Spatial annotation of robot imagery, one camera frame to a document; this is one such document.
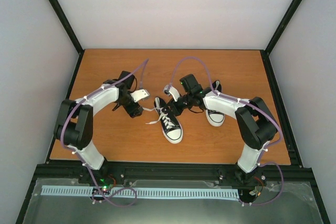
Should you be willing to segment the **black canvas sneaker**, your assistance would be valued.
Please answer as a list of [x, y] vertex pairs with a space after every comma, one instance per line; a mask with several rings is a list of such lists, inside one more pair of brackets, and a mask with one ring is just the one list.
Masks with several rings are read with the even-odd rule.
[[178, 144], [183, 138], [183, 129], [167, 103], [160, 97], [155, 97], [154, 108], [159, 115], [164, 137], [172, 144]]
[[[219, 80], [216, 80], [212, 83], [212, 87], [214, 90], [221, 92], [222, 91], [222, 85]], [[210, 125], [214, 127], [220, 127], [225, 120], [225, 114], [215, 111], [215, 110], [206, 110], [205, 111], [206, 118]]]

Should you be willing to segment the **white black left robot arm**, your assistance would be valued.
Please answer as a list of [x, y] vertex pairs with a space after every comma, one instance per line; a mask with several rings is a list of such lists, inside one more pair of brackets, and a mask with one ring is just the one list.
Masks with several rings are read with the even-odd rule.
[[139, 101], [150, 94], [142, 87], [131, 91], [135, 80], [133, 74], [122, 71], [119, 78], [106, 80], [92, 93], [76, 100], [65, 99], [60, 105], [54, 138], [77, 155], [83, 161], [83, 166], [92, 169], [90, 176], [97, 183], [108, 180], [109, 170], [103, 166], [106, 159], [92, 140], [93, 117], [111, 103], [116, 104], [113, 110], [123, 107], [131, 118], [141, 116], [143, 107]]

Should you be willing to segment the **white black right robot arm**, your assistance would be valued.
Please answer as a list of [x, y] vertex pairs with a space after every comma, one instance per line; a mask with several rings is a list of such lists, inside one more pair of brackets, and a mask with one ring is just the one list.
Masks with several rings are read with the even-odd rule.
[[225, 95], [212, 86], [202, 88], [193, 74], [181, 78], [180, 83], [185, 95], [180, 95], [171, 84], [164, 87], [164, 93], [172, 97], [169, 107], [174, 115], [179, 116], [183, 110], [196, 106], [235, 119], [244, 141], [237, 166], [246, 174], [254, 171], [260, 165], [261, 155], [267, 150], [268, 144], [280, 131], [263, 99], [240, 99]]

